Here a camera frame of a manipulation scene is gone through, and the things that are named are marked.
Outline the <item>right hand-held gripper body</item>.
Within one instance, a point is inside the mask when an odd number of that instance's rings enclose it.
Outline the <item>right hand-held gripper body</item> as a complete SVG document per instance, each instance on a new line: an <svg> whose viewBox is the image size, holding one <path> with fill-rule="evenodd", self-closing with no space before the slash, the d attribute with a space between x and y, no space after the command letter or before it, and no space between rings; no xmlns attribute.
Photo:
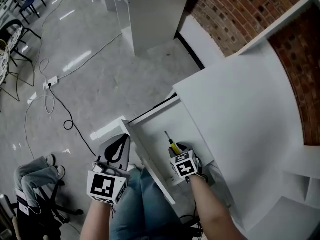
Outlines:
<svg viewBox="0 0 320 240"><path fill-rule="evenodd" d="M185 142L177 142L176 146L182 151L182 154L175 154L172 148L169 149L171 156L170 164L173 171L181 179L200 173L201 162L195 154L193 147Z"/></svg>

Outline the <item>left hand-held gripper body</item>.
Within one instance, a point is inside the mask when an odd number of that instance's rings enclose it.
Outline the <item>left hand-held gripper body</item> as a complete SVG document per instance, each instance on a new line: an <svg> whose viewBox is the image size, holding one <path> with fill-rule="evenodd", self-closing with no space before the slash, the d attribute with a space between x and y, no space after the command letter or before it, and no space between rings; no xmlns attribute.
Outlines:
<svg viewBox="0 0 320 240"><path fill-rule="evenodd" d="M95 201L117 205L130 179L131 138L123 133L100 145L97 160L87 175L87 195Z"/></svg>

